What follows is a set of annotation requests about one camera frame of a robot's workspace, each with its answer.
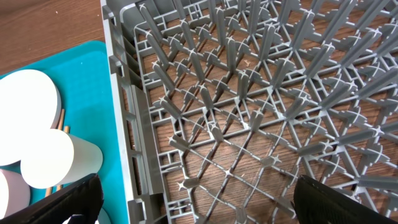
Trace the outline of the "grey rimmed bowl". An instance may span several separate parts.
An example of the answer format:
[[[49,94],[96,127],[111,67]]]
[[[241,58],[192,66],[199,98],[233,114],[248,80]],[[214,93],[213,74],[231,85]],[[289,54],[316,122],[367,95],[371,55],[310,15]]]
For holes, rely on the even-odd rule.
[[[17,172],[1,169],[1,219],[30,204],[30,187]]]

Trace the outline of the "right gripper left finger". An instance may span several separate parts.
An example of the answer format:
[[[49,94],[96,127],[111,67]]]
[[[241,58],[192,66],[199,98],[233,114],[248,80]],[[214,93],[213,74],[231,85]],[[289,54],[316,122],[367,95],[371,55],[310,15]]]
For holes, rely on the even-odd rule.
[[[95,223],[104,196],[98,174],[86,177],[1,220],[3,224]]]

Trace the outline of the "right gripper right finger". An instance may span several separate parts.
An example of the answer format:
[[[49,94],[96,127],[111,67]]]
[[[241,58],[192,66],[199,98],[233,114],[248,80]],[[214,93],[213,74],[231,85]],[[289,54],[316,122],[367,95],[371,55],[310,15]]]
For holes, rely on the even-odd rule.
[[[298,178],[293,208],[301,224],[397,224],[307,175]]]

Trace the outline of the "white cup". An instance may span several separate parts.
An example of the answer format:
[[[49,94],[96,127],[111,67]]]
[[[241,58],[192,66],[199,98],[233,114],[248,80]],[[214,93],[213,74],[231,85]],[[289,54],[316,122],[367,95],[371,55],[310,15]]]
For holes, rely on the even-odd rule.
[[[33,188],[46,189],[97,173],[101,149],[58,129],[45,129],[29,138],[21,159],[21,174]]]

